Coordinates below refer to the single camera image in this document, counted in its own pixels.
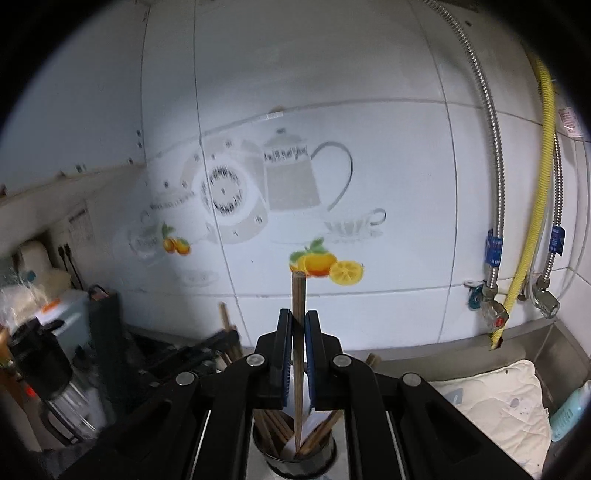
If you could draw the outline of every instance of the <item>metal bolt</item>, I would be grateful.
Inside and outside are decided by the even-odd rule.
[[[181,387],[184,387],[185,385],[190,385],[193,383],[193,380],[195,380],[195,375],[193,375],[191,372],[182,372],[177,375],[176,380]]]
[[[333,358],[333,363],[337,367],[348,367],[351,364],[351,357],[349,355],[337,355]]]
[[[402,381],[409,387],[418,387],[421,384],[421,377],[417,374],[404,374]]]
[[[258,367],[265,363],[265,357],[259,353],[253,353],[252,355],[248,355],[246,357],[246,363],[251,367]]]

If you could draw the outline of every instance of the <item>yellow pipe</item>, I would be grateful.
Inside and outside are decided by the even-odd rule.
[[[511,313],[511,309],[515,304],[517,295],[521,292],[525,276],[530,270],[530,265],[534,257],[535,245],[538,241],[538,236],[542,228],[544,220],[544,211],[546,209],[546,200],[548,198],[548,189],[550,188],[550,176],[552,174],[552,155],[554,152],[554,117],[556,110],[554,106],[554,88],[550,79],[550,73],[541,60],[535,61],[535,73],[540,83],[542,94],[542,145],[540,154],[540,171],[538,172],[538,187],[535,193],[534,209],[531,212],[530,228],[527,232],[527,239],[525,246],[519,259],[517,271],[511,282],[509,293],[505,299],[503,306],[507,313]],[[499,345],[499,340],[503,335],[503,328],[492,332],[491,334],[491,349],[495,349]]]

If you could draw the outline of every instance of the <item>blue tag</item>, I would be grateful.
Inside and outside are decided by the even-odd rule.
[[[501,266],[501,253],[503,251],[503,239],[492,236],[492,228],[488,230],[486,237],[485,262],[491,267]]]
[[[552,235],[550,236],[548,252],[559,254],[562,257],[562,249],[564,248],[564,235],[564,228],[556,225],[552,227]]]

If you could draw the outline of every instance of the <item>black container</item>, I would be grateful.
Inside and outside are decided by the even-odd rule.
[[[8,341],[22,376],[43,400],[57,397],[72,378],[70,362],[50,331],[56,326],[44,327],[34,318],[16,329]]]
[[[311,480],[324,475],[333,466],[336,459],[336,442],[332,436],[326,435],[318,448],[302,459],[282,460],[269,455],[261,447],[261,435],[256,428],[252,429],[252,438],[256,448],[263,454],[267,465],[277,475],[290,480]]]

